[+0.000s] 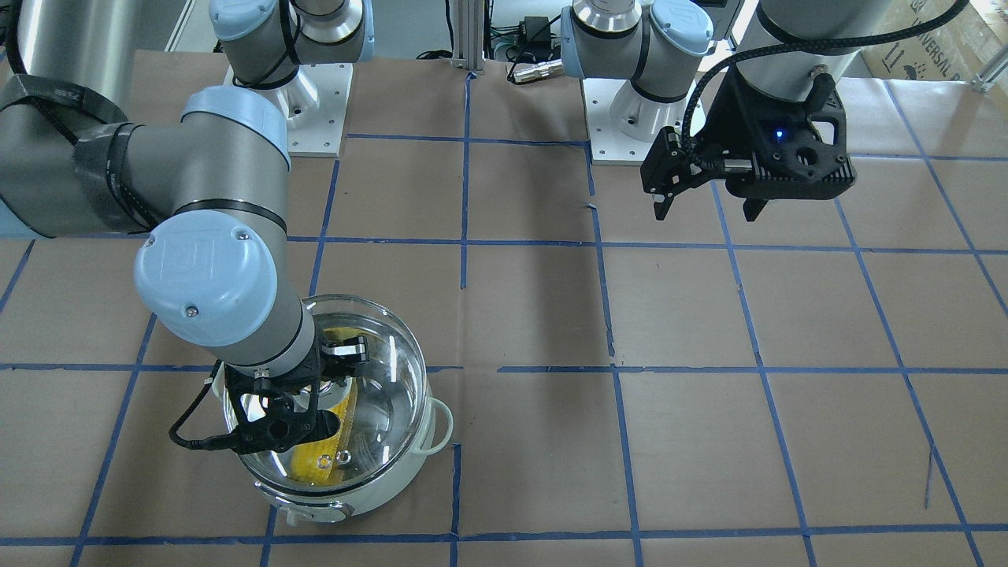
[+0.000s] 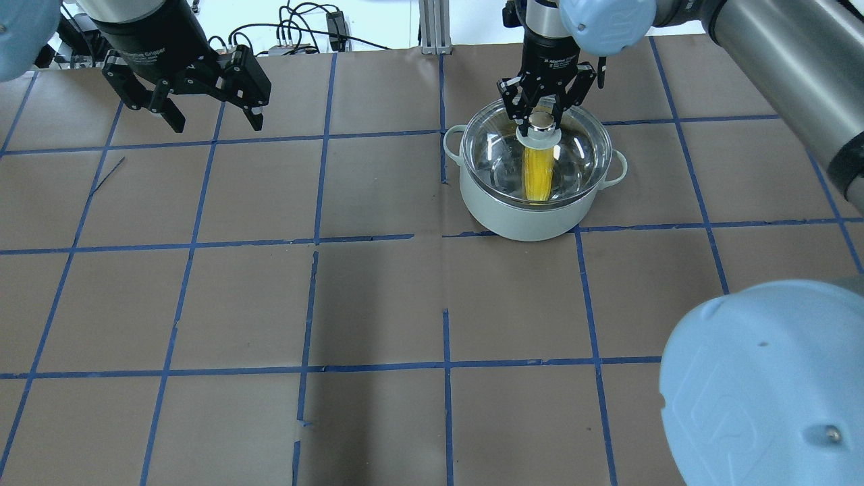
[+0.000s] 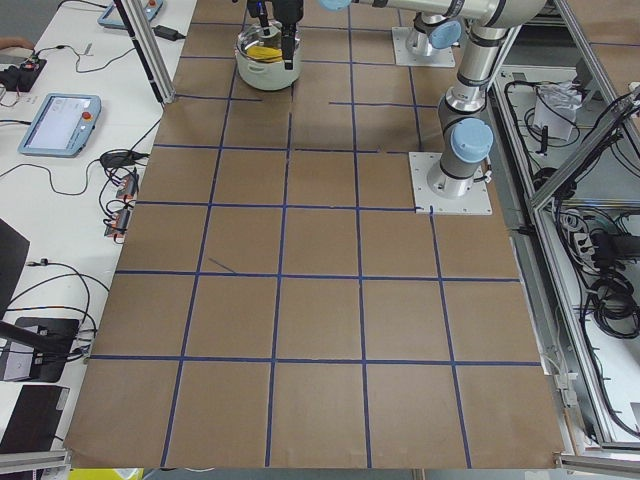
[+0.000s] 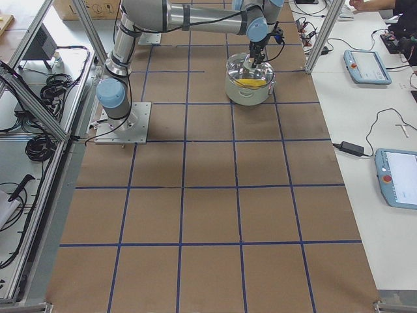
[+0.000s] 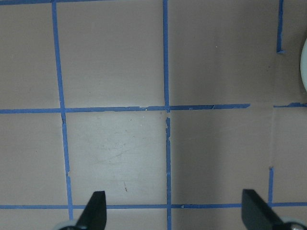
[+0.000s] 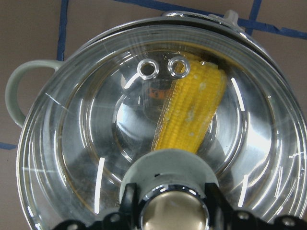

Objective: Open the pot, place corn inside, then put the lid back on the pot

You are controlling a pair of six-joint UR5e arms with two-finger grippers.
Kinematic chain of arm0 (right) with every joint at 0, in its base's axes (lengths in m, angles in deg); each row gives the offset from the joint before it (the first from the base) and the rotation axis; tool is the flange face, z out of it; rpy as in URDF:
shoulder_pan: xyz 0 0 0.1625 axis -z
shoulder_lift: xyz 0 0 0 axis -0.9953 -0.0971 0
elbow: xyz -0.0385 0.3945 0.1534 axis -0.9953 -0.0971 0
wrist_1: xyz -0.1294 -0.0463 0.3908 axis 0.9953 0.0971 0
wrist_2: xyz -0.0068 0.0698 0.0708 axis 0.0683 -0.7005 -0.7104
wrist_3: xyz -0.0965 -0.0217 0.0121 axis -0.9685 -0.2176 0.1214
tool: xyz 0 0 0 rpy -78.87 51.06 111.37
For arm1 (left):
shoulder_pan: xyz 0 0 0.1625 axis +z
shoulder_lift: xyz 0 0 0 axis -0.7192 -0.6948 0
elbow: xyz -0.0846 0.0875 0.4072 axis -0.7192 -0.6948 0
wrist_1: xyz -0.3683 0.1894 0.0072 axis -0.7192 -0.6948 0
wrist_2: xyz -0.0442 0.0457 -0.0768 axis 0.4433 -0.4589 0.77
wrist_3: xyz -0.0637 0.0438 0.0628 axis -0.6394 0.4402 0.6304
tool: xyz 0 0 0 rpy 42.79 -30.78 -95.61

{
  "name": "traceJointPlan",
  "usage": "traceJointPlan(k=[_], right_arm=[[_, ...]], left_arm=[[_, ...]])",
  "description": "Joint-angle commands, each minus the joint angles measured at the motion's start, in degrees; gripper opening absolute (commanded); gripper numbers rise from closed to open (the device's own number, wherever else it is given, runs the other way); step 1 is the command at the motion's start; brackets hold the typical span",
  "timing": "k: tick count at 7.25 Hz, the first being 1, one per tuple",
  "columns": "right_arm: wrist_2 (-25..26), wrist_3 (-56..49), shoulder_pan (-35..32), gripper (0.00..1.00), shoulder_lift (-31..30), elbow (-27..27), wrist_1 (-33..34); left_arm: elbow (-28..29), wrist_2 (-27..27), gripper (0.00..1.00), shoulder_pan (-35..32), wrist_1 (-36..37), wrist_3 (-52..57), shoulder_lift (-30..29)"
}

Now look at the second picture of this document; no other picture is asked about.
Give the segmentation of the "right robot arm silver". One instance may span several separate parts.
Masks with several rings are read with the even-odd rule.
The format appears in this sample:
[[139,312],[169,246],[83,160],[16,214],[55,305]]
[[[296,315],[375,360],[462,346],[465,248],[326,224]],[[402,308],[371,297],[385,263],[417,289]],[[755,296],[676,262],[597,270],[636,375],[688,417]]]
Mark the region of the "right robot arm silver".
[[610,128],[629,175],[584,227],[487,241],[505,307],[489,344],[511,367],[450,370],[456,484],[682,485],[658,382],[676,322],[770,279],[858,276],[862,223],[707,36],[638,59],[679,116]]

